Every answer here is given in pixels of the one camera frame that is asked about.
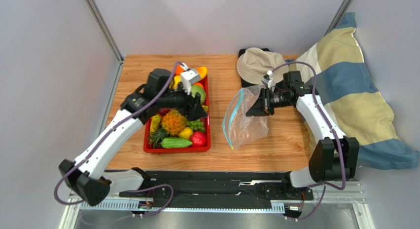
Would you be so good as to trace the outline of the orange toy pineapple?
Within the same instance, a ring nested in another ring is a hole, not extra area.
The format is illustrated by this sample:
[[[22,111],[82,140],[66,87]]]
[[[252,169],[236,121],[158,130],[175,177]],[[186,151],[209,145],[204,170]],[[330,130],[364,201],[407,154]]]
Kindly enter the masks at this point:
[[[187,118],[178,110],[170,110],[161,120],[161,127],[172,136],[178,135],[187,125]]]

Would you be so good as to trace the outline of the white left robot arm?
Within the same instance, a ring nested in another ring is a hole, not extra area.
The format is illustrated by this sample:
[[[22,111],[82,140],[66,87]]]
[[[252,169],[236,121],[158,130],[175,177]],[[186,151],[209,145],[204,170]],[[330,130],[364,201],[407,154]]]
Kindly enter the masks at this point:
[[[198,94],[192,94],[201,80],[195,69],[185,68],[175,88],[174,71],[154,69],[147,82],[128,95],[114,119],[100,136],[74,160],[64,159],[59,170],[62,182],[90,206],[100,204],[107,196],[140,189],[149,176],[139,168],[106,172],[106,167],[126,141],[163,108],[181,109],[188,121],[208,116]]]

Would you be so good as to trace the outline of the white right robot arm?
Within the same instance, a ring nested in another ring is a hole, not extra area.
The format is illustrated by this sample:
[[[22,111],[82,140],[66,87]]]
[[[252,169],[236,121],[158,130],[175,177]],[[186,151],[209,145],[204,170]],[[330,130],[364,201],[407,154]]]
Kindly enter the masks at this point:
[[[262,88],[246,116],[273,115],[276,108],[294,106],[317,142],[308,166],[289,172],[294,188],[329,185],[338,190],[355,175],[359,142],[348,137],[328,115],[315,85],[305,85],[299,71],[283,74],[283,89]]]

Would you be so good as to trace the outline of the clear zip top bag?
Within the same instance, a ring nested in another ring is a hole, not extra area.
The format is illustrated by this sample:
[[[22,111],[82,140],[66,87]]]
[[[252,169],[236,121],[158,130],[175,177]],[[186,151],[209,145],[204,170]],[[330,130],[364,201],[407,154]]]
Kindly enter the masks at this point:
[[[226,110],[222,130],[233,151],[266,137],[269,132],[267,116],[246,116],[262,89],[262,85],[241,88]]]

